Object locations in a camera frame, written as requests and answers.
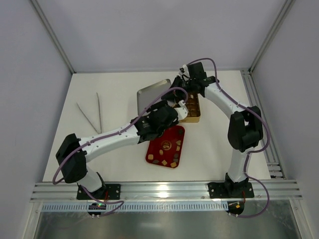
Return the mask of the metal tongs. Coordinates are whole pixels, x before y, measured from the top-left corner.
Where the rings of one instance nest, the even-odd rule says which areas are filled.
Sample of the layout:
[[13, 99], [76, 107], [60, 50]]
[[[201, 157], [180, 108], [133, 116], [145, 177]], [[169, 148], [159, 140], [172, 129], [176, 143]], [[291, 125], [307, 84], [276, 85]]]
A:
[[96, 92], [94, 99], [88, 102], [85, 100], [76, 102], [76, 106], [95, 133], [101, 134], [103, 132], [103, 118], [99, 93]]

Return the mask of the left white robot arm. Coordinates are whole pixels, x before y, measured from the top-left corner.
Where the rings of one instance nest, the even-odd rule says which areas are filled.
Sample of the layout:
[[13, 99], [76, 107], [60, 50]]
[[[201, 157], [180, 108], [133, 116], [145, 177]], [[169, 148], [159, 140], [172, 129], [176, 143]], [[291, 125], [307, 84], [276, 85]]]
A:
[[[87, 163], [115, 149], [161, 137], [188, 114], [184, 100], [176, 101], [176, 104], [173, 107], [169, 101], [161, 100], [129, 124], [109, 133], [87, 138], [78, 138], [74, 133], [67, 135], [56, 153], [59, 167], [53, 176], [53, 184], [62, 180], [68, 184], [77, 183], [90, 193], [101, 190], [104, 187], [102, 177], [89, 169]], [[61, 180], [57, 179], [59, 173], [62, 174]]]

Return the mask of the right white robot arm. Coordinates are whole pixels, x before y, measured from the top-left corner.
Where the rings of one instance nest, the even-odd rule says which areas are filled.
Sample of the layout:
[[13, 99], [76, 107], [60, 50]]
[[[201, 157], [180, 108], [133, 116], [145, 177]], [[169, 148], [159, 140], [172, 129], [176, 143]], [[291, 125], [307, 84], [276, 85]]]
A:
[[234, 100], [220, 85], [216, 76], [208, 76], [201, 62], [183, 65], [174, 84], [188, 93], [200, 94], [213, 102], [229, 119], [227, 138], [233, 148], [231, 163], [224, 182], [208, 183], [210, 198], [253, 198], [247, 176], [250, 152], [263, 139], [261, 111]]

